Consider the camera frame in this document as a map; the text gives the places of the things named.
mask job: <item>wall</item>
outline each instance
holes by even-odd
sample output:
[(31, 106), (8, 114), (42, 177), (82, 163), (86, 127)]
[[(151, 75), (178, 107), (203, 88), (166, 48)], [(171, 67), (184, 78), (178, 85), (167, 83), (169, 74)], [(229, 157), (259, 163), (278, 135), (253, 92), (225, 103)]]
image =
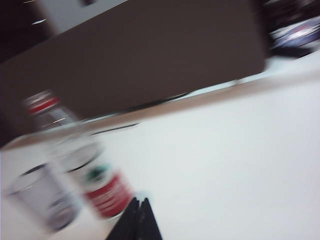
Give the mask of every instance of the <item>wall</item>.
[(125, 0), (97, 0), (84, 6), (81, 0), (37, 0), (54, 34), (61, 34), (123, 2)]
[(261, 72), (262, 43), (247, 0), (128, 0), (2, 64), (0, 111), (23, 135), (47, 89), (83, 119), (131, 110)]

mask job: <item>red and white label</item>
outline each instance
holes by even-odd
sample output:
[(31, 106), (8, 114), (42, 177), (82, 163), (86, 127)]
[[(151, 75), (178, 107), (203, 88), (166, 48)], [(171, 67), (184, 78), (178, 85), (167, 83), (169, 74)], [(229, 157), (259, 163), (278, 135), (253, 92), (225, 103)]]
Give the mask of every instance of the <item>red and white label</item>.
[(121, 181), (119, 173), (103, 187), (84, 194), (95, 206), (102, 217), (112, 217), (125, 209), (131, 200), (131, 193)]

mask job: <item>clear glass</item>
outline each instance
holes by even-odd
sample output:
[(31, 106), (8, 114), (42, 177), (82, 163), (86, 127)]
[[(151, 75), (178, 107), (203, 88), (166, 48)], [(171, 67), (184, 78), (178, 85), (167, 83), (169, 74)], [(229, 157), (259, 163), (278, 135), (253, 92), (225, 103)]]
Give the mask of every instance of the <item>clear glass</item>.
[[(23, 101), (25, 107), (30, 110), (43, 104), (46, 101), (58, 99), (50, 90), (40, 92)], [(56, 103), (34, 113), (31, 113), (38, 131), (49, 130), (61, 126), (71, 126), (79, 121), (77, 116), (64, 106), (59, 100)]]
[(52, 231), (66, 227), (80, 211), (75, 197), (65, 191), (47, 164), (20, 175), (9, 191)]

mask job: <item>bottle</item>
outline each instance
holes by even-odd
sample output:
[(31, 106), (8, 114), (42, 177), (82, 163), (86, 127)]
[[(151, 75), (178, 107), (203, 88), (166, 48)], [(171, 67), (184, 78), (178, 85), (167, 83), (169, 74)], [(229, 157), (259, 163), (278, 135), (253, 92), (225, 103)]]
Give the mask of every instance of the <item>bottle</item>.
[[(86, 132), (85, 124), (49, 90), (24, 101), (38, 130), (49, 131), (55, 161), (80, 186), (99, 215), (120, 214), (132, 198), (120, 172), (103, 155), (104, 145)], [(62, 129), (59, 135), (54, 131)]]

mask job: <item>white surface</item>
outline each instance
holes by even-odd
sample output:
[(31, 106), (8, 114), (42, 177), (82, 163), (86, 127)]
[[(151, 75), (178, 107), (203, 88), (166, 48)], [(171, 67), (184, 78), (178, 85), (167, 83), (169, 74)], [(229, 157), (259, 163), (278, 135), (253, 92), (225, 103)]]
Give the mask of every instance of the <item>white surface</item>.
[[(163, 239), (320, 238), (319, 60), (315, 52), (256, 81), (101, 121), (140, 122), (96, 137), (151, 196)], [(45, 161), (38, 145), (8, 146), (2, 189)], [(102, 240), (109, 231), (86, 209), (71, 227), (35, 237), (2, 196), (1, 208), (3, 240)]]
[(82, 0), (37, 0), (55, 34), (61, 34), (126, 0), (97, 0), (84, 6)]

